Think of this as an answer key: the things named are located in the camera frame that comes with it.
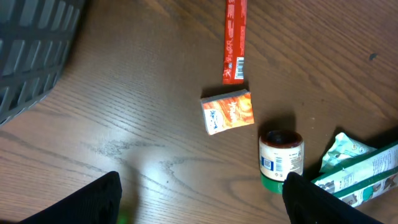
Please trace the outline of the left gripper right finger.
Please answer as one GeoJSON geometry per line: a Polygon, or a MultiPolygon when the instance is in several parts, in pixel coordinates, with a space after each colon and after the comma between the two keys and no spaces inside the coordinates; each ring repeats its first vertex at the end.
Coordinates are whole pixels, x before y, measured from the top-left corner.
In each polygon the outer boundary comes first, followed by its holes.
{"type": "Polygon", "coordinates": [[[293,224],[379,223],[295,172],[284,181],[282,198],[293,224]]]}

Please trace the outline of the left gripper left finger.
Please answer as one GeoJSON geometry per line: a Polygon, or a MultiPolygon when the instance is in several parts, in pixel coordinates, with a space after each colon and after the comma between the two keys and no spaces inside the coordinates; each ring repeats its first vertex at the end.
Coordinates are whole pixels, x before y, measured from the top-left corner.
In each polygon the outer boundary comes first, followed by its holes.
{"type": "Polygon", "coordinates": [[[116,224],[121,196],[119,173],[111,171],[21,223],[116,224]]]}

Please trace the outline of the green lid jar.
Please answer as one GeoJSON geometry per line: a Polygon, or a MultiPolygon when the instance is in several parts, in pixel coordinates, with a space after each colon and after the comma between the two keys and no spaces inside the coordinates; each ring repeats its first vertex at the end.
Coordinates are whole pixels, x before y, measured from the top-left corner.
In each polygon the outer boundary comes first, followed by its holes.
{"type": "Polygon", "coordinates": [[[259,137],[259,168],[263,186],[281,194],[288,174],[303,174],[304,140],[295,131],[273,130],[259,137]]]}

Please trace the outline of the pale green wipes packet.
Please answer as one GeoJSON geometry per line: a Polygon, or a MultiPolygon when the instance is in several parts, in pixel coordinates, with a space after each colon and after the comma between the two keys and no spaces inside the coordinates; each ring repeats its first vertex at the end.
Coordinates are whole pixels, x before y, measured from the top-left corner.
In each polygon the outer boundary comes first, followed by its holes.
{"type": "Polygon", "coordinates": [[[337,165],[342,165],[359,156],[376,151],[376,148],[367,146],[351,139],[345,133],[335,136],[335,142],[322,158],[321,173],[330,172],[337,165]]]}

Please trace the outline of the green white package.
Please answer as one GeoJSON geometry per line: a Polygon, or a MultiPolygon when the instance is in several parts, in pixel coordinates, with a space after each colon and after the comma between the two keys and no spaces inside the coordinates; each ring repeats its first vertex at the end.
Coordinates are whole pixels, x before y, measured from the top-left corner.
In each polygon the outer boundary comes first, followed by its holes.
{"type": "Polygon", "coordinates": [[[368,202],[397,188],[397,143],[335,167],[312,182],[352,207],[368,202]]]}

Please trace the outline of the orange small box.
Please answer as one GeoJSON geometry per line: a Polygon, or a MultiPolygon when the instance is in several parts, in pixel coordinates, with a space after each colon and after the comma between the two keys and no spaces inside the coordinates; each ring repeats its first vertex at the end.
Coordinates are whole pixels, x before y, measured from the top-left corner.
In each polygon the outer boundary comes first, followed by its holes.
{"type": "Polygon", "coordinates": [[[201,99],[205,128],[209,135],[254,124],[251,92],[239,90],[201,99]]]}

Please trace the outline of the red white small packet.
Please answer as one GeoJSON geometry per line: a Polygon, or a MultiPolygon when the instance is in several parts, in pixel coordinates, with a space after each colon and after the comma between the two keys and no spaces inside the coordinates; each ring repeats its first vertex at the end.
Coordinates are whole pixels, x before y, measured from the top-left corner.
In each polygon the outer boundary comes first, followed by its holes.
{"type": "Polygon", "coordinates": [[[223,84],[244,82],[247,0],[226,0],[223,84]]]}

